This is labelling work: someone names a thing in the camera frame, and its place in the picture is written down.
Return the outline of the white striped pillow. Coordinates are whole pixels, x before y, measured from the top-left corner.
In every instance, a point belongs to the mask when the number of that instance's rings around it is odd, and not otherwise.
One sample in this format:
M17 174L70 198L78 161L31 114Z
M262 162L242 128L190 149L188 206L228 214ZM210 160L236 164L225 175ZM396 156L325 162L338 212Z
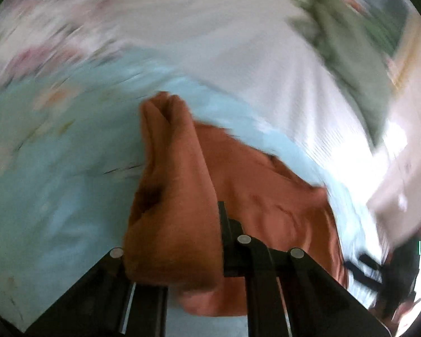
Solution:
M114 0L132 43L246 102L362 199L381 177L360 120L312 45L291 0Z

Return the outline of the green cloth on bed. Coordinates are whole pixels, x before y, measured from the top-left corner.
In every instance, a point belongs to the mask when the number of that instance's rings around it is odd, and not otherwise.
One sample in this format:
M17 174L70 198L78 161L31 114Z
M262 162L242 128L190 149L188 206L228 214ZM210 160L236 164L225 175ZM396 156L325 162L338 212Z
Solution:
M392 100L391 60L408 16L405 0L291 0L306 17L292 27L322 58L371 149L382 142Z

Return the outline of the light blue floral duvet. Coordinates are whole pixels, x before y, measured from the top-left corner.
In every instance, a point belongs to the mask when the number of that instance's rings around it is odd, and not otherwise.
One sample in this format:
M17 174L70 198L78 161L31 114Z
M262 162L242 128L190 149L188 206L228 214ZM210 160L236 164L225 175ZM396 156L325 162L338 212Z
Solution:
M373 216L343 183L244 102L135 49L0 88L0 316L18 330L121 244L144 164L139 106L161 90L327 186L345 257L382 256Z

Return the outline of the rust orange knit sweater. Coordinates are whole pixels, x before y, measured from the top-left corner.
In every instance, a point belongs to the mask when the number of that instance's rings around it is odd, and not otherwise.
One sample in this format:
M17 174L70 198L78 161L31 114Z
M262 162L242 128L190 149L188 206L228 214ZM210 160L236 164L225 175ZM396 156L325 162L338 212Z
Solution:
M198 316L243 316L242 278L225 278L218 205L275 250L299 247L340 285L348 275L323 187L275 156L196 122L178 96L160 92L140 107L146 168L124 238L128 278L169 285Z

